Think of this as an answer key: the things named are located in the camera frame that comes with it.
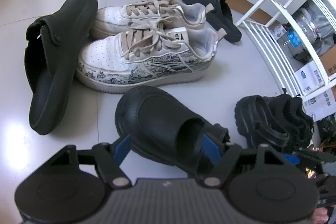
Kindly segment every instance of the cardboard box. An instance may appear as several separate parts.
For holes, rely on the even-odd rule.
[[[321,62],[328,76],[336,73],[336,46],[321,57]],[[295,72],[304,94],[310,94],[323,85],[320,72],[315,62],[311,61]],[[303,103],[306,113],[314,121],[323,119],[336,112],[336,86]]]
[[[279,40],[281,37],[283,37],[287,33],[286,29],[282,26],[282,24],[279,24],[276,26],[273,30],[273,36],[276,40]]]
[[[320,56],[320,59],[328,76],[336,73],[336,46]],[[323,86],[323,80],[314,61],[310,61],[297,70],[295,76],[303,88],[304,95],[308,95]],[[332,87],[332,92],[336,100],[336,86]]]
[[[305,64],[295,72],[296,79],[303,89],[303,95],[308,95],[323,86],[323,80],[314,61]]]
[[[336,46],[333,46],[330,50],[324,53],[320,59],[328,76],[336,73]],[[336,100],[336,86],[331,89]]]
[[[336,101],[331,89],[303,103],[303,107],[314,122],[336,112]]]

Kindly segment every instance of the white shelf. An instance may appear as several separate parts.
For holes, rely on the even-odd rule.
[[[309,42],[308,38],[305,36],[304,32],[301,30],[300,26],[287,11],[288,6],[294,0],[288,0],[285,4],[281,4],[277,0],[269,0],[278,9],[278,12],[266,24],[260,24],[249,20],[250,16],[260,7],[260,5],[264,1],[265,0],[257,1],[256,4],[236,23],[236,26],[244,26],[246,30],[251,34],[256,47],[263,56],[279,87],[286,88],[291,96],[300,95],[305,102],[335,86],[336,74],[333,74],[331,76],[327,75],[322,65],[322,62],[318,57],[316,51],[314,50],[313,46]],[[330,24],[336,31],[336,19],[325,6],[325,4],[321,0],[312,1],[322,11],[322,13],[329,20]],[[304,87],[300,86],[300,82],[294,73],[293,67],[290,65],[287,57],[285,56],[284,52],[282,51],[281,47],[279,46],[269,29],[269,27],[277,20],[280,15],[283,15],[288,20],[288,23],[290,23],[294,31],[298,34],[304,47],[309,52],[312,60],[315,62],[319,70],[321,79],[323,81],[323,86],[319,87],[311,93],[308,93],[307,91],[305,91]]]

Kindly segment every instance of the white sneaker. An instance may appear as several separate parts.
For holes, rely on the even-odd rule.
[[[98,10],[90,35],[102,39],[129,30],[128,24],[140,24],[142,20],[156,20],[161,16],[174,16],[175,27],[202,29],[206,13],[213,10],[212,4],[186,5],[177,0],[141,0],[124,6],[111,6]]]
[[[217,33],[210,28],[164,29],[173,20],[143,21],[128,32],[88,44],[78,58],[78,79],[108,93],[199,80],[216,54]]]

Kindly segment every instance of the beige shoelace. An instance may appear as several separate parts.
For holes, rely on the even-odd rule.
[[[140,11],[145,15],[148,15],[148,10],[151,10],[154,14],[175,14],[172,4],[174,0],[141,0],[140,2],[134,2],[126,6],[127,15],[134,13],[140,15]]]
[[[129,60],[132,52],[136,57],[140,57],[140,53],[149,54],[154,48],[160,51],[164,48],[180,48],[177,40],[165,34],[164,27],[167,23],[171,23],[176,17],[160,17],[155,21],[144,21],[137,26],[129,24],[131,30],[128,33],[121,34],[121,45],[124,51],[122,57]]]
[[[176,6],[173,6],[173,4],[179,5],[176,0],[141,0],[140,2],[134,2],[132,4],[126,5],[126,13],[129,16],[132,15],[132,13],[138,16],[140,15],[139,11],[141,11],[145,15],[148,15],[148,10],[151,10],[154,14],[161,16],[166,13],[174,15],[176,11],[179,11],[183,20],[189,25],[198,25],[200,23],[201,18],[199,18],[197,21],[189,21],[185,17],[183,11],[181,11]],[[211,10],[214,10],[214,7],[211,3],[209,3],[205,7],[205,13],[208,13]]]

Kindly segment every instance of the shoe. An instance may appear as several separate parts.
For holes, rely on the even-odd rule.
[[[206,18],[212,27],[229,42],[239,42],[242,34],[233,24],[230,7],[225,0],[182,0],[185,4],[191,5],[200,3],[204,6],[212,4],[214,10],[207,13]]]
[[[111,6],[98,10],[90,35],[102,39],[120,32],[130,30],[129,24],[140,24],[142,20],[156,20],[161,16],[175,16],[175,27],[202,29],[205,15],[213,9],[212,5],[204,7],[196,3],[185,5],[177,0],[140,0],[124,6]]]
[[[188,174],[205,174],[212,164],[202,150],[202,135],[230,140],[227,128],[212,125],[167,92],[138,86],[125,93],[115,110],[119,136],[130,134],[132,150],[142,157],[176,165]]]
[[[235,119],[238,133],[246,138],[250,148],[268,143],[279,152],[283,152],[288,143],[289,134],[273,117],[265,100],[259,96],[244,97],[236,104]]]
[[[143,21],[128,32],[85,46],[78,57],[78,79],[107,93],[199,80],[216,54],[217,34],[210,28],[166,29],[174,20]]]
[[[302,110],[302,98],[284,93],[275,97],[264,97],[273,117],[287,130],[289,140],[285,153],[292,153],[300,147],[307,147],[312,138],[313,120]]]
[[[46,135],[61,122],[78,54],[97,13],[97,0],[66,0],[59,11],[27,29],[25,69],[33,92],[29,124]]]
[[[317,121],[317,127],[321,138],[321,144],[329,143],[336,144],[336,119],[335,115],[331,114],[320,121]]]

